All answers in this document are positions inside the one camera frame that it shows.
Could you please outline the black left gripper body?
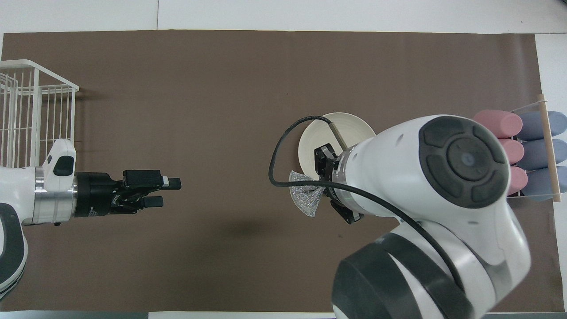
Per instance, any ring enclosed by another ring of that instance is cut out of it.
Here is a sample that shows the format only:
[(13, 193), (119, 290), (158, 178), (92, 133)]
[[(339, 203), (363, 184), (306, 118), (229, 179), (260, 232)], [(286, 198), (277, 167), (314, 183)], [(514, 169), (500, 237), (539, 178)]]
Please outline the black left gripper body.
[(113, 202), (121, 194), (122, 182), (105, 172), (77, 172), (77, 203), (75, 218), (134, 214), (134, 209)]

